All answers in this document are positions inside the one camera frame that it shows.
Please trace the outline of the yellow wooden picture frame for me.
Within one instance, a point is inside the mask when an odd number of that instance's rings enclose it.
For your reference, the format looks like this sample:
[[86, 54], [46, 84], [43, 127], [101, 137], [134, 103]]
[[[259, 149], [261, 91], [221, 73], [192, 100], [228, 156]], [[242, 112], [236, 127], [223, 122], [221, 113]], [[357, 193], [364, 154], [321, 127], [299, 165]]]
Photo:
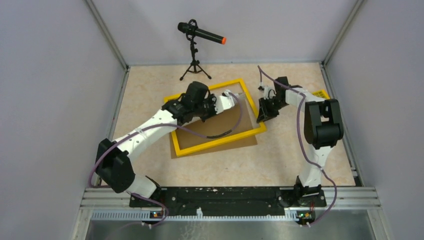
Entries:
[[[209, 88], [209, 90], [211, 90], [212, 93], [215, 93], [215, 94], [220, 93], [221, 91], [224, 91], [224, 90], [227, 90], [227, 89], [234, 91], [234, 92], [241, 91], [242, 93], [245, 93], [245, 100], [247, 100], [249, 102], [249, 104], [251, 105], [252, 110], [254, 112], [255, 122], [256, 122], [256, 118], [258, 116], [259, 110], [258, 110], [257, 104], [254, 103], [254, 100], [253, 100], [253, 98], [252, 98], [252, 96], [251, 96], [251, 94], [248, 90], [248, 87], [247, 87], [247, 85], [245, 84], [245, 82], [242, 78], [237, 78], [237, 79], [234, 79], [234, 80], [229, 80], [229, 81], [225, 81], [225, 82], [222, 82], [222, 83], [213, 84], [213, 85], [210, 85], [208, 88]], [[203, 149], [207, 149], [207, 148], [212, 147], [212, 146], [218, 146], [219, 145], [218, 142], [214, 141], [216, 139], [211, 139], [211, 140], [212, 140], [211, 142], [208, 142], [205, 145], [200, 145], [198, 150], [203, 150]], [[183, 150], [182, 152], [180, 152], [178, 146], [176, 146], [175, 148], [176, 148], [175, 153], [179, 157], [186, 157], [189, 154], [188, 150]]]

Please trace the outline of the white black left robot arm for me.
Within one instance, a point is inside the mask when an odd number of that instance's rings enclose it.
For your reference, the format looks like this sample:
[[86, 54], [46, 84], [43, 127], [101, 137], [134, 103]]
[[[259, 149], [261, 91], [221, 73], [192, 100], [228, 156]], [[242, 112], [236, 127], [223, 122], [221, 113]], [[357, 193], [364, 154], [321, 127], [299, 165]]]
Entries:
[[218, 98], [208, 86], [194, 81], [186, 92], [167, 101], [151, 118], [126, 135], [113, 141], [102, 140], [97, 149], [94, 173], [115, 193], [141, 196], [149, 207], [160, 202], [158, 185], [147, 176], [134, 172], [133, 162], [154, 142], [194, 118], [206, 120], [217, 115]]

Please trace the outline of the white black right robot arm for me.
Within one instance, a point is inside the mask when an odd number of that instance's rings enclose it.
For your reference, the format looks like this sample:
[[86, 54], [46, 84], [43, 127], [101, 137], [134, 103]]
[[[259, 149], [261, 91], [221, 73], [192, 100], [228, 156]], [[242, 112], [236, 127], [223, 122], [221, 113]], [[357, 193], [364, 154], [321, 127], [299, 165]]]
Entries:
[[257, 123], [266, 122], [279, 115], [280, 109], [288, 105], [297, 108], [296, 131], [303, 127], [299, 142], [306, 166], [297, 176], [293, 200], [299, 206], [307, 206], [321, 192], [322, 170], [337, 142], [344, 136], [340, 104], [337, 99], [325, 99], [310, 93], [299, 85], [290, 85], [286, 76], [278, 77], [270, 87], [259, 84], [262, 92], [259, 99]]

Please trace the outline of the black microphone tripod stand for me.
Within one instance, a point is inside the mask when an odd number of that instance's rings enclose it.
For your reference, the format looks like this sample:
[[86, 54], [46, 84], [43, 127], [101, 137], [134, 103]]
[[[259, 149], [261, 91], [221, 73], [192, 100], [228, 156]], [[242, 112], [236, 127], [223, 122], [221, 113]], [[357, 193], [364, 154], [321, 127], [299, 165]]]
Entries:
[[198, 28], [197, 21], [195, 19], [191, 19], [189, 20], [189, 22], [186, 22], [186, 24], [188, 25], [188, 27], [186, 27], [185, 36], [186, 39], [190, 41], [191, 63], [189, 67], [185, 70], [183, 75], [179, 78], [179, 80], [182, 81], [187, 73], [204, 73], [207, 78], [211, 80], [212, 77], [200, 66], [200, 61], [196, 60], [196, 53], [198, 52], [198, 49], [195, 47], [197, 43], [194, 41], [194, 31]]

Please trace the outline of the yellow screwdriver bit box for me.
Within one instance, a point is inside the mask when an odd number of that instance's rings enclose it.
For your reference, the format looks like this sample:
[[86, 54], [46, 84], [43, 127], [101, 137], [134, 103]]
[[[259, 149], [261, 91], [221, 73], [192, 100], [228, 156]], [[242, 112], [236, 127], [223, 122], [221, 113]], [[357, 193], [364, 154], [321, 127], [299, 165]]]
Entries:
[[328, 95], [328, 93], [324, 89], [312, 92], [311, 94], [313, 96], [317, 97], [317, 98], [321, 98], [321, 99], [324, 99], [324, 100], [330, 100], [331, 99], [331, 97]]

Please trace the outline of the black microphone orange tip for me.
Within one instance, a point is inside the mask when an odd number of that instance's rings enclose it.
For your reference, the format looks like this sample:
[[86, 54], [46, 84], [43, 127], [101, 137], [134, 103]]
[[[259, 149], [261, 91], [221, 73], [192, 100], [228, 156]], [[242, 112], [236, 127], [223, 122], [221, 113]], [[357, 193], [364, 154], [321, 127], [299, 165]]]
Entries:
[[186, 22], [179, 22], [177, 29], [180, 32], [186, 34], [187, 37], [199, 37], [222, 45], [225, 45], [227, 41], [227, 38], [224, 36], [200, 29], [196, 25], [192, 25]]

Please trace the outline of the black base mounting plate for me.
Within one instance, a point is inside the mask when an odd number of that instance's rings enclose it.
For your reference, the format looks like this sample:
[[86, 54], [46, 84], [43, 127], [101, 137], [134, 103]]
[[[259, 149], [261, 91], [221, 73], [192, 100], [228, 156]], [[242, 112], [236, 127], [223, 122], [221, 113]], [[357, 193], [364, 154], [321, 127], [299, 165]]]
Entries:
[[198, 187], [159, 187], [150, 197], [167, 207], [172, 205], [214, 205], [248, 204], [272, 207], [326, 207], [323, 189], [280, 186], [198, 186]]

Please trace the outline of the brown frame backing board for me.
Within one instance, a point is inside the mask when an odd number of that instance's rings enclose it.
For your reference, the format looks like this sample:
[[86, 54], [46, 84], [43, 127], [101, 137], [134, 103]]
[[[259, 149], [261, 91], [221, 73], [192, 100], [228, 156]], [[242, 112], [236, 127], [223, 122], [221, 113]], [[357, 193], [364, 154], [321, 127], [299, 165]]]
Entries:
[[185, 125], [185, 127], [205, 136], [222, 134], [235, 126], [240, 117], [240, 111], [242, 111], [242, 119], [239, 125], [230, 134], [215, 139], [214, 141], [219, 143], [217, 146], [214, 145], [198, 150], [199, 146], [205, 145], [212, 140], [177, 129], [170, 134], [170, 157], [172, 159], [179, 157], [175, 151], [176, 146], [178, 146], [180, 152], [183, 150], [189, 151], [187, 155], [189, 157], [257, 145], [256, 136], [266, 132], [267, 128], [263, 123], [256, 123], [252, 106], [246, 99], [241, 101], [241, 105], [236, 105], [217, 116], [207, 119], [205, 122], [196, 120]]

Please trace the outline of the aluminium front rail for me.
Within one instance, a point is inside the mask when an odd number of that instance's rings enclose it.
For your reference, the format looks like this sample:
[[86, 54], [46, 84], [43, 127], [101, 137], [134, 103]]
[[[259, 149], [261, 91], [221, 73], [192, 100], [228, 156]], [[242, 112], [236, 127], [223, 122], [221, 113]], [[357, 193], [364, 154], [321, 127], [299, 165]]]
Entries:
[[325, 207], [265, 207], [255, 204], [212, 204], [188, 206], [164, 204], [137, 199], [128, 193], [115, 193], [109, 188], [85, 190], [80, 208], [91, 211], [94, 220], [121, 221], [298, 221], [312, 220], [331, 210], [359, 211], [381, 207], [377, 192], [372, 187], [323, 188]]

